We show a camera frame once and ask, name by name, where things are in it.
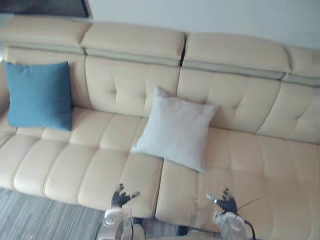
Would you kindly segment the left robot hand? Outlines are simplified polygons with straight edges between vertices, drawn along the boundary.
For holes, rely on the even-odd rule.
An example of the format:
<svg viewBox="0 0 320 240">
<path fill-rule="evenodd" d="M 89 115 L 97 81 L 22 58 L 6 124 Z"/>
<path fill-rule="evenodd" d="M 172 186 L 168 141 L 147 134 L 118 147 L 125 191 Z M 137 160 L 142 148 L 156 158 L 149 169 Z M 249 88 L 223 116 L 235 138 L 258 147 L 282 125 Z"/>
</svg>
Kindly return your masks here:
<svg viewBox="0 0 320 240">
<path fill-rule="evenodd" d="M 127 194 L 124 190 L 124 185 L 120 183 L 116 190 L 113 193 L 111 199 L 111 207 L 112 208 L 122 208 L 123 205 L 127 204 L 130 200 L 138 197 L 141 193 L 139 191 L 135 191 L 132 194 Z"/>
</svg>

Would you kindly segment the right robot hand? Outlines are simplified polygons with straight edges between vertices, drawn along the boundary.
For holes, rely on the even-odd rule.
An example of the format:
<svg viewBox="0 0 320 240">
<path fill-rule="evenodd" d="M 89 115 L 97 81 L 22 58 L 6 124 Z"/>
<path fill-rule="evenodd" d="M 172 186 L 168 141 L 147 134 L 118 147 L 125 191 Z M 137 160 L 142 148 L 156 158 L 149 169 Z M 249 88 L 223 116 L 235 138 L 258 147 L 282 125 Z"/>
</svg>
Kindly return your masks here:
<svg viewBox="0 0 320 240">
<path fill-rule="evenodd" d="M 227 187 L 223 190 L 222 199 L 213 197 L 210 193 L 206 194 L 206 198 L 219 206 L 223 210 L 223 213 L 230 212 L 236 214 L 238 212 L 236 200 Z"/>
</svg>

